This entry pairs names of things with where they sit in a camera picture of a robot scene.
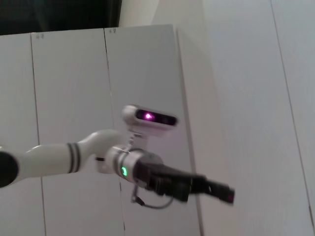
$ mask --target camera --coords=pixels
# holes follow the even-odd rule
[[[173,115],[136,105],[127,105],[123,108],[123,119],[130,128],[150,127],[164,131],[173,129],[178,123],[178,119]]]

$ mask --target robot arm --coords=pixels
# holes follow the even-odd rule
[[[78,172],[91,155],[104,157],[122,144],[115,130],[100,130],[78,143],[39,145],[25,153],[0,149],[0,188],[29,177]]]
[[[134,105],[126,106],[123,119],[131,132],[129,143],[115,130],[100,130],[78,143],[39,145],[25,153],[0,148],[0,188],[28,177],[42,177],[78,172],[94,155],[97,171],[115,173],[133,183],[134,201],[138,187],[187,202],[189,194],[205,193],[232,204],[234,189],[207,180],[205,176],[176,170],[146,151],[148,136],[161,136],[172,130],[177,118]]]

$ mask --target black stripe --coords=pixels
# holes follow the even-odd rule
[[[95,161],[105,161],[105,158],[104,157],[96,157]]]
[[[75,150],[77,151],[77,169],[75,170],[75,172],[78,172],[80,169],[80,162],[81,162],[81,153],[80,153],[80,149],[77,143],[73,144],[75,147]]]
[[[69,173],[72,173],[72,171],[73,171],[74,156],[73,156],[73,150],[72,150],[71,144],[67,144],[67,145],[68,145],[68,148],[69,148],[69,151],[70,151],[70,170],[68,172],[68,174],[69,174]]]

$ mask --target black cable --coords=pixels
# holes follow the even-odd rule
[[[138,203],[140,206],[150,208],[150,209],[155,209],[155,210],[165,209],[169,207],[173,203],[173,200],[174,200],[174,198],[172,197],[166,204],[161,205],[161,206],[147,205],[144,203],[144,201],[141,198],[138,197],[137,192],[138,192],[138,186],[135,185],[132,192],[132,196],[131,196],[131,202]]]

